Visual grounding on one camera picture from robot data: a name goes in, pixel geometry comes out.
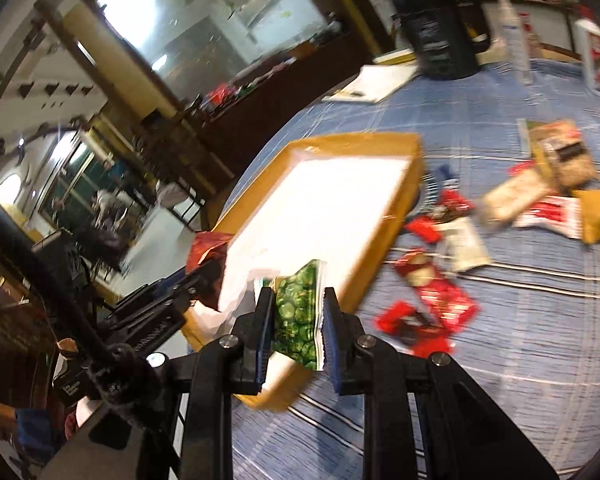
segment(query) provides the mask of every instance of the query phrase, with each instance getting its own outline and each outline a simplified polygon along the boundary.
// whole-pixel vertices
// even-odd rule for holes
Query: snack package
[[[547,196],[551,186],[535,168],[528,168],[492,189],[480,201],[480,216],[486,225],[503,225]]]
[[[434,352],[444,352],[445,354],[453,352],[446,336],[423,337],[411,346],[411,354],[423,359],[427,359]]]
[[[448,164],[442,164],[433,170],[433,177],[442,189],[460,189],[460,179]]]
[[[442,240],[434,221],[425,215],[416,216],[411,222],[405,224],[404,228],[410,233],[418,235],[427,244],[437,244]]]
[[[433,207],[429,216],[436,223],[451,222],[471,213],[474,204],[465,199],[456,189],[443,189],[440,201]]]
[[[374,320],[385,334],[409,340],[411,353],[427,358],[433,352],[451,352],[448,332],[434,326],[406,301],[398,300]]]
[[[600,242],[600,189],[576,190],[582,210],[582,241],[586,244]]]
[[[582,133],[573,121],[558,121],[533,128],[532,155],[542,176],[560,192],[582,186],[598,177]]]
[[[582,239],[580,200],[570,196],[546,196],[520,214],[513,227],[546,227],[567,238]]]
[[[507,173],[509,173],[509,176],[516,176],[517,174],[522,173],[523,171],[528,170],[529,168],[532,168],[535,165],[536,162],[534,160],[525,160],[524,162],[520,162],[515,166],[511,166],[507,170]]]
[[[445,237],[447,250],[452,256],[453,272],[465,272],[491,263],[487,247],[469,218],[438,224],[436,229]]]
[[[312,260],[292,276],[277,277],[272,350],[309,370],[324,369],[322,295],[324,263]]]
[[[422,248],[405,254],[394,266],[398,274],[416,289],[430,314],[449,332],[459,332],[478,313],[475,301],[444,278]]]
[[[213,231],[198,233],[193,240],[193,244],[189,250],[189,256],[187,257],[185,266],[187,274],[194,271],[205,262],[208,262],[210,259],[216,259],[221,264],[222,273],[220,274],[220,278],[214,282],[213,293],[204,296],[200,295],[198,297],[200,303],[213,310],[218,310],[218,298],[220,297],[220,289],[222,288],[226,251],[229,246],[229,241],[231,241],[233,237],[233,235],[216,233]]]

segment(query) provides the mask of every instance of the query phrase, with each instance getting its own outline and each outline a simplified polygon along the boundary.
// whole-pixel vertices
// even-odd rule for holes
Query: tan package
[[[486,225],[506,224],[550,191],[551,187],[536,168],[529,168],[482,197],[480,216]]]
[[[542,176],[561,193],[598,177],[582,133],[573,121],[557,121],[529,131],[531,152]]]
[[[586,244],[600,242],[600,189],[576,190],[582,208],[582,240]]]

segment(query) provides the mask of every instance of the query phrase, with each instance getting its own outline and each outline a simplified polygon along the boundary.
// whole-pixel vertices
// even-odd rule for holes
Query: red wrapper
[[[451,353],[452,349],[446,339],[449,332],[440,326],[433,326],[424,320],[422,314],[406,301],[398,300],[376,317],[378,330],[391,336],[404,336],[415,343],[411,351],[417,357],[427,358],[433,352]]]
[[[455,211],[458,216],[465,216],[474,208],[474,204],[455,189],[443,189],[440,194],[440,202]]]
[[[416,357],[428,358],[434,352],[451,354],[452,348],[445,336],[435,338],[424,338],[411,347],[411,352]]]
[[[400,331],[400,320],[404,317],[413,316],[416,312],[416,309],[409,303],[398,300],[380,316],[376,317],[376,327],[385,334],[397,335]]]
[[[532,168],[535,165],[536,162],[534,160],[526,160],[525,162],[520,162],[520,164],[511,166],[507,170],[507,173],[509,173],[509,176],[516,176],[517,174],[522,173],[523,171],[528,170],[529,168]]]
[[[394,265],[418,292],[430,314],[449,332],[459,332],[478,313],[475,301],[446,279],[422,248],[405,254]]]
[[[216,259],[220,262],[222,273],[220,274],[220,278],[214,282],[213,293],[198,296],[200,303],[214,310],[218,310],[218,299],[222,287],[222,278],[224,277],[226,250],[229,241],[231,241],[231,238],[233,237],[233,235],[216,233],[213,231],[198,233],[193,240],[189,256],[187,257],[187,264],[185,266],[187,274],[196,270],[200,265],[208,262],[210,259]]]
[[[424,215],[417,216],[404,226],[407,231],[418,235],[427,244],[437,244],[442,235],[436,230],[434,221]]]

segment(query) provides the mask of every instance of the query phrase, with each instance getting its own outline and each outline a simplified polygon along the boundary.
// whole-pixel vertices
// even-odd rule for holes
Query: table
[[[266,144],[227,206],[290,140],[335,132],[420,133],[428,167],[448,162],[477,199],[525,160],[519,119],[573,118],[600,173],[600,98],[577,66],[538,60],[533,69],[529,87],[500,63],[462,80],[419,77],[378,105],[307,107]],[[494,265],[458,279],[482,311],[453,339],[454,357],[567,478],[600,446],[600,244],[539,229],[482,234]],[[377,334],[373,318],[395,300],[420,304],[391,266],[416,245],[404,234],[387,254],[358,311],[367,332]],[[320,374],[284,413],[237,404],[235,478],[361,478],[362,426],[362,397],[338,398]]]

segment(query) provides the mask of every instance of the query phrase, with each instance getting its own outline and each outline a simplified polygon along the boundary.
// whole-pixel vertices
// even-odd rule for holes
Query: green snack bag
[[[322,279],[324,263],[312,260],[293,276],[273,281],[276,317],[272,349],[309,370],[323,370]]]

